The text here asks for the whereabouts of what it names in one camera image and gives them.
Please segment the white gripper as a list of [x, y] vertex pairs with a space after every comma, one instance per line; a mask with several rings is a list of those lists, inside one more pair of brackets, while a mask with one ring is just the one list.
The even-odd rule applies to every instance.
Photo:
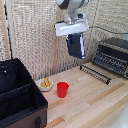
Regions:
[[74, 24], [67, 24], [65, 22], [57, 23], [55, 25], [57, 36], [66, 36], [67, 46], [71, 45], [70, 34], [82, 33], [89, 30], [87, 19], [79, 19]]

